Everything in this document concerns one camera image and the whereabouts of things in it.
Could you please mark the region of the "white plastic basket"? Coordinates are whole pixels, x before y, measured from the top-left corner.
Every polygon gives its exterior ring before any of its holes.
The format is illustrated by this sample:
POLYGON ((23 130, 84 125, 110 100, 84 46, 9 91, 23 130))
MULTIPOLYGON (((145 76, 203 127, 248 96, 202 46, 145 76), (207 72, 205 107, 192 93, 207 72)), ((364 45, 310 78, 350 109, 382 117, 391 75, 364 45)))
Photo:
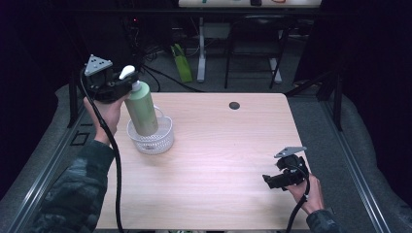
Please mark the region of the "white plastic basket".
POLYGON ((174 144, 173 120, 166 116, 161 108, 154 106, 156 119, 158 123, 157 131, 151 136, 141 136, 135 130, 132 120, 126 127, 128 137, 134 143, 136 149, 148 155, 165 153, 170 150, 174 144))

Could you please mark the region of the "black metal stand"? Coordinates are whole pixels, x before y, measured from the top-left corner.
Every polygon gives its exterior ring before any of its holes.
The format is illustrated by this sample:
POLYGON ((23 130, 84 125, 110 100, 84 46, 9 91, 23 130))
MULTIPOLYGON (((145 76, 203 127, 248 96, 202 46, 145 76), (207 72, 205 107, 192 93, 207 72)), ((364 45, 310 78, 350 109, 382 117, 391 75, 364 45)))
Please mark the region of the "black metal stand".
POLYGON ((80 107, 83 104, 83 99, 86 96, 81 86, 83 77, 83 70, 75 73, 73 72, 69 78, 68 92, 69 92, 69 122, 67 127, 72 128, 80 116, 80 107))
POLYGON ((296 94, 308 89, 310 86, 319 83, 319 88, 316 98, 319 101, 326 101, 330 95, 333 95, 333 107, 332 107, 332 122, 336 128, 341 131, 341 111, 342 111, 342 99, 343 99, 343 77, 338 71, 328 71, 319 75, 313 80, 306 81, 295 87, 294 89, 286 93, 287 97, 295 96, 296 94))

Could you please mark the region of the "person's right hand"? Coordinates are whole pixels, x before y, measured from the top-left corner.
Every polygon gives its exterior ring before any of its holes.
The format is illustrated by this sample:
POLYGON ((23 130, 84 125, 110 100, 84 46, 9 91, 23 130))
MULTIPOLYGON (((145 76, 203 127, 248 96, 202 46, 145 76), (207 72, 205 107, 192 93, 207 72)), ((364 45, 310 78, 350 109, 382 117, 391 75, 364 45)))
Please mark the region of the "person's right hand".
POLYGON ((302 204, 301 209, 307 215, 325 208, 321 183, 312 174, 309 175, 308 180, 301 184, 287 186, 287 190, 292 194, 296 202, 299 202, 302 197, 306 197, 306 201, 302 204))

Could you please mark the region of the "person's left hand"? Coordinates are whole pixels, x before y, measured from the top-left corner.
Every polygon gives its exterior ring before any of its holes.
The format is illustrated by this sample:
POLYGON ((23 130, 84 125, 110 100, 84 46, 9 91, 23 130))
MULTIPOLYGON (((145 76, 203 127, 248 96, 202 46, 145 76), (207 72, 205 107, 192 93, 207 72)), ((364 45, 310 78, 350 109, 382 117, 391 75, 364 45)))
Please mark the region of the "person's left hand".
MULTIPOLYGON (((119 100, 113 103, 110 103, 110 104, 104 104, 99 101, 94 102, 98 112, 100 113, 104 121, 106 122, 110 132, 113 135, 116 134, 118 123, 120 121, 121 105, 123 104, 124 100, 127 98, 128 98, 128 95, 124 95, 119 100)), ((103 129, 103 127, 100 125, 99 119, 96 116, 96 113, 94 112, 91 104, 89 103, 86 97, 84 98, 84 105, 95 127, 94 140, 110 146, 111 143, 110 143, 109 137, 107 133, 105 132, 105 130, 103 129)))

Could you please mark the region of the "background desk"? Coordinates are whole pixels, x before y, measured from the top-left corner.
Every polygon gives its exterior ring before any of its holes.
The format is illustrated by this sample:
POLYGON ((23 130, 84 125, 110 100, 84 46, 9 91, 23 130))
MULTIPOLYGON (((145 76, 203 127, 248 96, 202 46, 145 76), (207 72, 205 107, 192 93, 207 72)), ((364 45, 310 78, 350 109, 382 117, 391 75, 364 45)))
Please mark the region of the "background desk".
POLYGON ((263 12, 281 13, 288 10, 308 10, 310 13, 318 10, 323 0, 260 0, 260 6, 253 6, 252 0, 179 0, 179 8, 182 10, 195 10, 200 17, 198 29, 200 33, 200 54, 196 80, 199 83, 205 81, 206 53, 204 17, 201 13, 212 13, 218 11, 218 15, 224 12, 229 14, 258 14, 263 12))

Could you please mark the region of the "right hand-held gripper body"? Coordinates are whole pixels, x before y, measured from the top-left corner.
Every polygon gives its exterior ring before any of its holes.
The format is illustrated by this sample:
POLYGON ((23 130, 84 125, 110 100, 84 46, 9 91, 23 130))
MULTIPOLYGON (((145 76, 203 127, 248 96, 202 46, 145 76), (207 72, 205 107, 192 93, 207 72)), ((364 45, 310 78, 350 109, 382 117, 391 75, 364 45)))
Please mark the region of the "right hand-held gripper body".
POLYGON ((276 166, 282 172, 280 176, 286 186, 301 184, 309 175, 308 168, 302 156, 296 154, 307 150, 306 147, 286 147, 274 155, 278 159, 276 166))

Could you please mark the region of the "aluminium floor rail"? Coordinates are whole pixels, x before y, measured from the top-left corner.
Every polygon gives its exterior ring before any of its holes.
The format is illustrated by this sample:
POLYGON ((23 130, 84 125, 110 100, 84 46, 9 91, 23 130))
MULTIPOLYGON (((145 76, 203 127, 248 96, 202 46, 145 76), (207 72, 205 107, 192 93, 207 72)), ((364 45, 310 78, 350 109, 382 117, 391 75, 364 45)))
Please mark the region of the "aluminium floor rail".
POLYGON ((0 201, 0 233, 24 233, 54 180, 91 139, 93 127, 83 100, 70 122, 70 105, 60 100, 51 125, 12 187, 0 201))
POLYGON ((366 182, 366 179, 355 159, 354 153, 345 137, 344 132, 340 131, 333 121, 331 106, 328 102, 323 101, 320 102, 320 106, 326 115, 326 120, 329 127, 333 131, 333 134, 337 138, 340 148, 343 151, 343 158, 345 160, 346 167, 348 168, 349 174, 355 184, 357 192, 375 229, 375 232, 393 233, 377 203, 374 194, 366 182))

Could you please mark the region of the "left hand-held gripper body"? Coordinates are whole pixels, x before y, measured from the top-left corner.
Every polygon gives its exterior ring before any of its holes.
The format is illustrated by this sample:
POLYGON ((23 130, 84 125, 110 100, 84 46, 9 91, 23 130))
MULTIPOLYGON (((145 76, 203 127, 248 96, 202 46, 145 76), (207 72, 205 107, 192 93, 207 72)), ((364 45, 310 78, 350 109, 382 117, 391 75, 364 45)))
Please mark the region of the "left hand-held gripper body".
POLYGON ((113 103, 119 100, 119 89, 124 85, 120 73, 115 73, 113 62, 91 55, 83 70, 83 82, 86 93, 102 103, 113 103))

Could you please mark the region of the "green bag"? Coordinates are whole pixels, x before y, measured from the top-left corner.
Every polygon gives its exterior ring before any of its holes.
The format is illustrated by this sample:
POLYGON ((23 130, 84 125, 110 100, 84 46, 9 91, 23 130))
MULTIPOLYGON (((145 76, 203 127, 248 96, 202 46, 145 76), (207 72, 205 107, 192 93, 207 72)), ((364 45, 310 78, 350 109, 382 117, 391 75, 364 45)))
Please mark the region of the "green bag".
POLYGON ((186 55, 179 44, 175 44, 171 47, 172 54, 174 56, 175 64, 178 69, 180 79, 183 83, 189 83, 192 81, 192 74, 186 55))

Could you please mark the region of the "black chair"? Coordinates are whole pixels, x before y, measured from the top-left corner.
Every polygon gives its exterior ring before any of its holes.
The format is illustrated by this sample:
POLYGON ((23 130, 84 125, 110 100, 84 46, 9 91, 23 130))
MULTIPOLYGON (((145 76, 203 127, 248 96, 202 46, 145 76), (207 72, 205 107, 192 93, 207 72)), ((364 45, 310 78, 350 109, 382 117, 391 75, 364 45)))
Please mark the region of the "black chair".
POLYGON ((224 49, 224 87, 228 87, 230 73, 269 72, 269 87, 278 83, 280 63, 296 23, 294 17, 285 15, 247 15, 235 20, 224 49))

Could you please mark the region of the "green pump bottle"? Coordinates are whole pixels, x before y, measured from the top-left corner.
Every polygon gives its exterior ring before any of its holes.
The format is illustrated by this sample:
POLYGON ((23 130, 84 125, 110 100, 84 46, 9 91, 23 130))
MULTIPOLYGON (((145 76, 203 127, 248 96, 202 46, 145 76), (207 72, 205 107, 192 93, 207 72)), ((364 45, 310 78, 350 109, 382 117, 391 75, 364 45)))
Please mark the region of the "green pump bottle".
POLYGON ((141 136, 151 136, 158 129, 155 106, 150 87, 141 81, 136 81, 131 86, 128 98, 125 100, 126 108, 136 132, 141 136))

